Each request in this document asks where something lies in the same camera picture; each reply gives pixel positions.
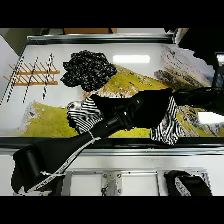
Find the crumpled black patterned cloth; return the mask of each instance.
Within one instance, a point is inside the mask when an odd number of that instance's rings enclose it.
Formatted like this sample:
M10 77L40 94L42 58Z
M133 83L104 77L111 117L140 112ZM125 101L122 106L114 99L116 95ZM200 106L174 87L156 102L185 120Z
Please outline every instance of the crumpled black patterned cloth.
M71 54L71 60L63 66L67 72L61 81L68 87L81 85L86 92L102 88L117 73L103 53L87 50Z

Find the folded fabric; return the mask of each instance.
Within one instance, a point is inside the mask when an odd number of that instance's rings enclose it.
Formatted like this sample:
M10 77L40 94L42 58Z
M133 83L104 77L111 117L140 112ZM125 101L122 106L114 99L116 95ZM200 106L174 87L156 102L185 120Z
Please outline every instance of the folded fabric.
M144 104L134 115L134 126L151 128L150 137L154 141L173 145L181 133L176 119L176 103L172 89L140 91ZM117 107L127 105L131 98L108 98L92 95L82 102L72 102L67 106L69 125L79 133L90 130L103 118L109 118Z
M68 87L81 85L86 92L100 89L117 73L116 67L103 53L86 50L73 53L71 60L64 62L63 66L66 73L61 81Z

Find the wooden rack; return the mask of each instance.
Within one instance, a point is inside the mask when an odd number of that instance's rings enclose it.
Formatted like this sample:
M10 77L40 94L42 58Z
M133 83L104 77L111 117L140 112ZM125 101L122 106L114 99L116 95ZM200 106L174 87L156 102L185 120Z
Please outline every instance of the wooden rack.
M12 68L13 70L15 69L15 64L10 65L10 68ZM50 77L48 79L48 85L58 85L58 82L54 80L54 75L56 74L60 74L60 71L57 70L55 68L54 65L52 65L54 70L50 71ZM14 84L14 86L27 86L30 76L32 74L32 70L33 70L33 65L31 63L29 63L29 66L26 63L23 63L18 74L15 75L16 77L16 82ZM30 86L32 85L45 85L45 80L47 78L47 68L44 67L43 63L40 62L40 65L36 64L36 68L34 70L33 76L31 78L31 82L30 82ZM7 79L8 81L10 81L10 77L6 77L3 76L5 79Z

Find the black and white cloth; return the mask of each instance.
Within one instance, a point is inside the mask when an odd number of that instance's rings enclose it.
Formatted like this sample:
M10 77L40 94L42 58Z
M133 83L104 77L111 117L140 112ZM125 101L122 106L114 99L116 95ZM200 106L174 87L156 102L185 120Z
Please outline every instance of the black and white cloth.
M182 128L176 119L177 105L172 92L166 89L161 91L141 91L138 94L145 99L145 105L135 114L135 126L138 128L151 128L150 137L152 140L174 145ZM107 118L114 108L128 103L129 99L113 99L92 95L87 100L71 102L67 106L69 126L82 134L90 130L103 118Z

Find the zebra print cloth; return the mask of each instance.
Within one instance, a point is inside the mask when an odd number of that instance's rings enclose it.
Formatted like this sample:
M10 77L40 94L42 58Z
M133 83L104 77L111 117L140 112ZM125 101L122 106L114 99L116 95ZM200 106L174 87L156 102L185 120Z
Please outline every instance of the zebra print cloth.
M103 119L103 114L97 109L91 98L85 101L71 102L67 106L67 116L74 121L75 129L82 134L89 131Z
M168 145L174 145L177 142L182 128L176 119L176 107L174 98L170 97L169 106L163 120L157 128L151 128L150 137L153 141L160 141ZM103 119L103 114L91 98L68 104L67 116L72 119L75 129L80 134L89 131Z
M174 145L183 129L176 119L177 105L173 98L170 97L168 109L163 120L157 128L152 128L150 135L153 141L161 141L168 145Z

